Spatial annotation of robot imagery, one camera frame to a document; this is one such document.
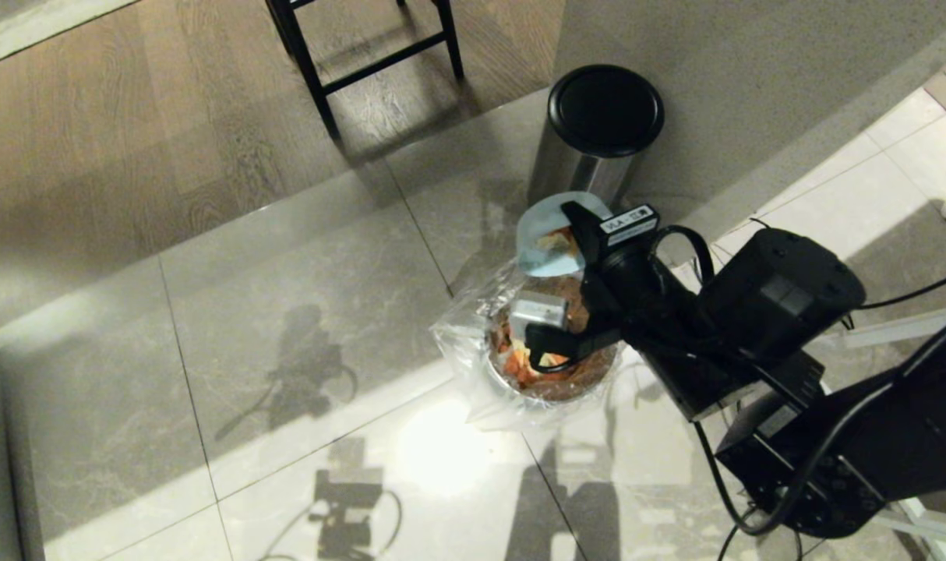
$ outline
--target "tile grout line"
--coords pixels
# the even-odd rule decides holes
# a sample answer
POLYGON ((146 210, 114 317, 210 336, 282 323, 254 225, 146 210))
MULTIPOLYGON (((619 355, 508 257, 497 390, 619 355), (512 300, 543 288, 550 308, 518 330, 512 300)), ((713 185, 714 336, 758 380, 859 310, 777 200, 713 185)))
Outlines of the tile grout line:
MULTIPOLYGON (((823 187, 823 185, 828 184, 829 182, 835 180, 836 178, 839 178, 840 175, 846 174, 846 173, 848 173, 848 171, 853 171, 854 169, 856 169, 856 168, 858 168, 858 167, 861 167, 862 164, 865 164, 865 163, 869 162, 869 160, 872 160, 873 157, 878 157, 879 155, 882 155, 882 154, 884 154, 886 157, 889 157, 889 155, 885 152, 885 150, 883 150, 883 149, 881 148, 881 146, 879 146, 878 152, 872 153, 871 156, 865 157, 864 160, 861 160, 861 161, 858 162, 857 164, 854 164, 853 166, 851 166, 850 168, 847 168, 847 169, 844 170, 844 171, 840 171, 839 174, 833 175, 833 177, 829 178, 828 180, 822 182, 822 183, 819 184, 819 185, 815 185, 815 187, 813 187, 812 189, 808 189, 808 191, 806 191, 806 192, 801 192, 799 195, 794 196, 793 199, 788 199, 788 201, 785 201, 784 203, 780 203, 780 205, 773 207, 773 209, 768 210, 768 212, 766 212, 766 213, 760 214, 760 213, 754 212, 754 213, 751 214, 751 216, 752 216, 752 217, 758 217, 758 219, 763 219, 763 217, 767 217, 768 214, 774 213, 776 210, 783 209, 783 207, 786 207, 786 206, 790 205, 790 203, 794 203, 795 201, 798 201, 798 199, 801 199, 801 198, 803 198, 804 196, 809 195, 811 192, 816 191, 816 189, 819 189, 819 188, 823 187)), ((749 224, 749 223, 741 224, 739 227, 733 228, 732 230, 727 231, 727 233, 723 234, 723 237, 725 237, 725 235, 732 234, 734 231, 740 230, 740 228, 745 227, 747 224, 749 224)))
POLYGON ((898 170, 899 173, 901 173, 904 178, 907 178, 907 180, 909 181, 910 187, 911 187, 912 189, 914 189, 914 191, 918 192, 918 194, 919 194, 920 196, 922 196, 924 199, 926 199, 928 205, 934 207, 934 210, 937 211, 937 217, 939 217, 939 218, 941 219, 941 221, 943 221, 944 224, 946 224, 946 219, 944 219, 944 217, 940 215, 940 207, 937 207, 937 206, 934 205, 934 200, 931 199, 930 196, 927 195, 927 193, 924 191, 924 189, 922 189, 922 188, 920 187, 920 184, 916 181, 916 179, 913 178, 912 175, 909 174, 909 172, 906 170, 906 168, 902 167, 899 162, 896 162, 896 159, 888 152, 888 150, 885 151, 885 156, 889 159, 889 162, 891 162, 891 163, 893 164, 893 166, 896 168, 896 170, 898 170))
POLYGON ((903 138, 901 138, 901 139, 897 139, 897 141, 894 141, 893 143, 890 143, 890 145, 889 145, 889 146, 886 146, 885 148, 882 148, 882 145, 880 145, 877 141, 875 141, 875 138, 874 138, 874 137, 872 137, 872 141, 875 142, 875 145, 878 146, 878 148, 879 148, 880 150, 882 150, 882 152, 888 152, 888 150, 889 150, 890 148, 894 148, 894 146, 898 145, 898 143, 905 141, 905 139, 910 139, 910 137, 912 137, 912 135, 917 134, 919 131, 924 130, 926 127, 930 127, 930 125, 936 124, 937 121, 940 121, 940 120, 941 120, 941 118, 946 118, 946 109, 944 109, 944 114, 941 115, 940 117, 934 118, 934 120, 931 121, 930 123, 927 123, 927 124, 925 124, 925 125, 920 125, 920 127, 919 127, 917 130, 915 130, 915 131, 907 132, 907 134, 906 134, 905 137, 903 137, 903 138))
POLYGON ((410 207, 408 202, 408 197, 404 194, 404 189, 401 188, 401 182, 397 180, 396 175, 394 174, 394 168, 390 166, 390 163, 387 162, 387 159, 383 159, 383 163, 387 166, 387 171, 390 174, 390 180, 394 181, 394 187, 397 188, 397 192, 401 195, 401 201, 404 203, 404 207, 408 209, 408 214, 410 214, 411 221, 414 223, 414 228, 417 228, 417 234, 421 237, 421 242, 424 244, 424 249, 427 249, 428 256, 431 258, 431 263, 435 263, 435 270, 438 270, 438 276, 442 277, 442 283, 445 284, 445 292, 448 292, 449 298, 455 298, 455 294, 452 292, 452 287, 449 287, 449 281, 445 278, 445 273, 442 273, 442 267, 438 265, 438 259, 435 259, 435 253, 431 251, 431 245, 428 245, 428 239, 424 235, 424 231, 421 230, 421 225, 417 223, 417 217, 414 216, 414 211, 410 207))
POLYGON ((221 512, 221 501, 217 501, 217 504, 214 505, 217 508, 217 517, 221 520, 221 531, 224 532, 224 543, 227 544, 227 552, 231 557, 231 561, 234 561, 234 549, 231 549, 231 536, 228 536, 227 525, 224 524, 224 514, 221 512))
POLYGON ((574 537, 574 543, 577 544, 577 551, 580 552, 581 556, 584 557, 584 561, 588 561, 588 554, 584 553, 584 546, 581 545, 580 540, 577 540, 577 532, 574 531, 574 527, 570 526, 570 518, 567 518, 566 512, 563 512, 563 505, 559 504, 559 500, 556 498, 556 491, 552 490, 552 486, 549 483, 548 477, 545 476, 545 472, 542 469, 542 466, 538 464, 538 458, 535 455, 535 451, 532 449, 532 445, 529 444, 529 439, 525 437, 525 433, 520 432, 522 440, 525 443, 525 447, 528 448, 529 454, 532 455, 532 461, 536 464, 536 469, 538 469, 538 474, 542 476, 542 480, 545 483, 545 487, 549 490, 549 494, 552 497, 552 501, 555 502, 556 508, 559 511, 559 515, 563 518, 563 524, 567 526, 567 529, 570 530, 570 536, 574 537))
POLYGON ((182 354, 182 341, 178 338, 178 324, 175 322, 175 310, 171 307, 171 296, 168 294, 168 281, 164 278, 164 266, 161 255, 158 256, 158 270, 161 272, 164 301, 168 304, 168 313, 171 317, 171 332, 175 334, 175 344, 178 349, 178 361, 182 363, 182 374, 185 377, 185 390, 189 392, 189 404, 192 405, 192 419, 196 422, 196 434, 199 434, 199 447, 203 450, 203 461, 206 462, 206 475, 210 477, 210 490, 214 493, 214 502, 220 502, 217 486, 214 484, 214 475, 210 471, 210 455, 206 454, 206 443, 203 441, 203 429, 199 426, 199 415, 196 413, 196 399, 192 397, 192 384, 189 383, 189 370, 185 367, 185 356, 182 354))
POLYGON ((182 518, 182 519, 180 519, 180 520, 176 520, 175 522, 171 522, 171 524, 169 524, 168 526, 164 526, 164 528, 158 530, 157 532, 154 532, 154 533, 152 533, 152 534, 149 534, 149 535, 147 535, 147 536, 144 536, 143 538, 141 538, 141 539, 139 539, 139 540, 137 540, 137 541, 135 541, 135 542, 132 542, 132 543, 130 543, 130 544, 127 545, 127 546, 121 547, 120 549, 114 551, 113 553, 110 553, 110 554, 108 554, 108 555, 104 555, 104 556, 100 557, 97 561, 105 561, 106 559, 109 559, 110 557, 113 557, 114 555, 119 555, 119 554, 123 553, 124 551, 127 551, 128 549, 134 547, 135 545, 139 545, 139 544, 141 544, 141 543, 143 543, 143 542, 148 541, 149 539, 152 539, 153 537, 157 536, 157 535, 160 534, 160 533, 164 533, 164 532, 167 532, 167 531, 171 530, 172 528, 178 526, 179 524, 182 524, 183 522, 187 521, 189 518, 193 518, 193 517, 195 517, 195 515, 200 514, 201 512, 203 512, 203 511, 206 510, 206 509, 213 508, 214 506, 216 506, 216 503, 210 504, 210 505, 208 505, 208 506, 205 506, 205 507, 203 507, 203 508, 197 510, 196 512, 192 513, 192 514, 190 514, 190 515, 188 515, 188 516, 185 516, 184 518, 182 518))
POLYGON ((389 411, 384 412, 382 415, 377 415, 375 418, 371 418, 371 419, 367 420, 367 422, 364 422, 364 423, 360 424, 359 426, 356 426, 355 429, 348 430, 348 432, 346 432, 345 434, 342 434, 342 436, 338 436, 337 438, 333 438, 332 440, 327 441, 327 443, 321 444, 321 445, 319 445, 317 448, 314 448, 314 450, 310 450, 308 453, 299 456, 299 457, 296 458, 295 460, 291 460, 291 461, 289 461, 289 462, 287 462, 287 463, 284 463, 283 465, 281 465, 280 467, 277 467, 276 469, 273 469, 273 471, 270 471, 270 472, 267 473, 266 475, 263 475, 262 477, 259 477, 259 478, 256 479, 254 482, 251 482, 251 483, 242 485, 241 487, 238 487, 238 488, 235 489, 234 491, 231 491, 230 493, 228 493, 228 494, 224 495, 223 497, 221 497, 220 499, 218 499, 218 500, 217 500, 217 503, 220 503, 220 501, 225 501, 225 500, 227 500, 228 498, 231 498, 231 497, 237 495, 238 493, 244 491, 245 489, 248 489, 248 487, 251 487, 251 486, 253 486, 253 485, 256 485, 256 484, 258 484, 258 483, 260 483, 260 482, 264 482, 264 480, 269 479, 271 476, 276 475, 278 472, 281 472, 281 471, 283 471, 284 469, 292 468, 292 466, 294 466, 296 463, 299 463, 299 462, 305 460, 306 458, 309 458, 309 456, 312 456, 313 454, 316 454, 317 452, 320 452, 321 450, 324 450, 324 448, 327 448, 327 447, 330 446, 331 444, 337 443, 338 440, 342 440, 342 438, 345 438, 345 437, 348 437, 348 436, 352 436, 352 434, 355 434, 355 433, 357 433, 359 430, 363 430, 363 429, 365 429, 365 427, 370 426, 370 424, 372 424, 372 423, 374 423, 374 422, 377 422, 377 421, 380 420, 380 419, 385 418, 385 416, 390 415, 390 413, 394 413, 394 412, 396 412, 396 411, 400 411, 402 408, 405 408, 406 406, 408 406, 408 405, 410 405, 410 404, 413 404, 413 402, 416 402, 418 399, 425 397, 425 395, 427 395, 428 393, 431 393, 431 392, 433 392, 434 390, 438 390, 438 388, 440 388, 440 387, 442 387, 442 386, 445 386, 445 384, 451 383, 451 381, 452 381, 452 379, 445 380, 445 381, 443 381, 443 383, 439 383, 438 386, 430 387, 430 388, 428 388, 426 391, 422 391, 419 395, 415 395, 415 397, 412 397, 412 398, 406 400, 405 402, 403 402, 403 404, 396 405, 395 408, 389 409, 389 411))

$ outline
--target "white wall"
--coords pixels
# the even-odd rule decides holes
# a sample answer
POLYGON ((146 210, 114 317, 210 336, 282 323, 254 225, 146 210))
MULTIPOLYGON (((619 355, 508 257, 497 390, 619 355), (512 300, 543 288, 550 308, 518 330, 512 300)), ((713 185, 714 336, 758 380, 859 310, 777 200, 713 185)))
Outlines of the white wall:
POLYGON ((665 100, 627 202, 717 238, 946 64, 946 0, 567 0, 556 77, 593 63, 665 100))

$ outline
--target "cable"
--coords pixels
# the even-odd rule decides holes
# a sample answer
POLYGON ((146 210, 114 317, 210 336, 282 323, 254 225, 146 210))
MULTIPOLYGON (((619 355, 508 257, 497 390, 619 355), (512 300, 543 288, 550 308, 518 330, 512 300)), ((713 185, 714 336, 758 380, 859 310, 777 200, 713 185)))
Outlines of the cable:
MULTIPOLYGON (((743 514, 743 519, 746 520, 751 514, 754 514, 755 510, 757 510, 755 506, 747 509, 747 512, 743 514)), ((729 536, 725 537, 725 542, 722 543, 722 549, 719 550, 719 557, 715 561, 722 561, 722 559, 725 558, 725 552, 729 549, 729 543, 732 542, 733 536, 736 536, 736 530, 738 529, 740 529, 740 526, 734 524, 732 530, 729 530, 729 536)))
POLYGON ((918 291, 909 292, 907 295, 901 295, 901 297, 890 298, 890 299, 887 299, 887 301, 866 303, 865 305, 860 306, 860 308, 858 309, 883 308, 883 306, 886 306, 886 305, 894 305, 894 303, 906 302, 908 301, 908 299, 917 298, 920 295, 925 295, 929 291, 936 291, 937 288, 943 287, 943 285, 945 284, 946 284, 946 277, 941 278, 940 280, 937 281, 937 283, 928 284, 926 285, 926 287, 920 288, 918 291))
POLYGON ((917 367, 925 362, 928 356, 932 355, 944 344, 946 344, 946 326, 943 330, 934 334, 934 336, 925 342, 918 351, 914 352, 910 358, 907 358, 906 362, 898 366, 894 376, 887 376, 882 386, 877 386, 875 390, 872 390, 871 393, 844 413, 840 420, 833 425, 833 429, 830 429, 821 443, 809 454, 807 460, 802 462, 800 467, 795 470, 791 482, 788 484, 787 490, 782 500, 778 502, 775 510, 757 526, 748 525, 741 520, 740 515, 736 513, 736 508, 732 504, 732 498, 729 497, 729 491, 726 490, 725 482, 722 481, 722 475, 720 475, 718 465, 715 463, 715 456, 712 455, 711 445, 708 444, 708 437, 705 436, 705 430, 701 427, 700 422, 693 423, 694 430, 697 431, 698 434, 698 441, 700 441, 701 448, 705 453, 705 458, 708 459, 708 468, 711 469, 712 479, 715 480, 715 487, 719 490, 719 498, 722 498, 722 504, 725 505, 726 511, 729 512, 729 517, 733 519, 733 522, 736 522, 740 530, 743 530, 744 533, 750 534, 751 536, 761 536, 782 524, 795 507, 795 502, 798 501, 798 497, 800 497, 802 491, 805 489, 805 485, 807 485, 813 471, 815 471, 816 466, 819 465, 819 460, 830 450, 830 447, 832 447, 837 437, 840 436, 840 433, 843 433, 844 429, 847 429, 847 425, 849 425, 857 415, 860 415, 860 412, 864 411, 872 401, 875 401, 875 399, 881 397, 883 393, 890 390, 897 380, 906 379, 907 376, 910 376, 917 367))
POLYGON ((578 362, 587 358, 590 355, 577 356, 576 358, 568 358, 560 362, 558 365, 552 366, 543 366, 542 358, 544 352, 530 351, 529 352, 529 365, 532 366, 532 369, 535 372, 540 374, 552 374, 555 372, 563 372, 563 370, 569 369, 571 366, 576 366, 578 362))
POLYGON ((683 235, 691 244, 691 248, 694 248, 694 255, 698 258, 698 269, 701 271, 701 283, 708 284, 715 277, 715 264, 712 262, 711 252, 708 251, 708 244, 705 244, 705 238, 702 238, 697 231, 691 230, 691 228, 676 226, 676 224, 661 228, 650 242, 650 252, 647 254, 647 260, 650 262, 651 269, 657 274, 662 295, 666 294, 666 280, 663 278, 661 270, 658 269, 657 263, 655 263, 657 262, 657 248, 664 238, 674 234, 683 235))
POLYGON ((805 555, 802 554, 802 536, 798 531, 795 531, 795 561, 802 561, 802 557, 805 555))

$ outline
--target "stainless steel trash can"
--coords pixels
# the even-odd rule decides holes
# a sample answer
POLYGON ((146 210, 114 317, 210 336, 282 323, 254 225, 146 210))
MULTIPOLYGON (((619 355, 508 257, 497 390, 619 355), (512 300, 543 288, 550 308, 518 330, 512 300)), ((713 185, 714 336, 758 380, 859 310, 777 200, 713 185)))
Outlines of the stainless steel trash can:
POLYGON ((587 191, 615 209, 634 157, 662 128, 659 93, 633 71, 594 65, 566 74, 549 93, 529 206, 558 192, 587 191))

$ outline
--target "clear plastic bag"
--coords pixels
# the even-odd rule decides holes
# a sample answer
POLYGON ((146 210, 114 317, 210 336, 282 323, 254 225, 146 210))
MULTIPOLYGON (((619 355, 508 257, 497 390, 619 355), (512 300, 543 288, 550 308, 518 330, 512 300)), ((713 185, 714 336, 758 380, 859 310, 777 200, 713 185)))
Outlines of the clear plastic bag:
POLYGON ((481 430, 551 429, 604 404, 618 374, 621 344, 588 356, 568 370, 567 379, 527 387, 505 372, 507 355, 498 345, 508 306, 523 288, 568 299, 570 330, 583 330, 587 310, 579 287, 576 277, 528 277, 511 260, 484 284, 455 298, 431 331, 468 400, 467 422, 481 430))

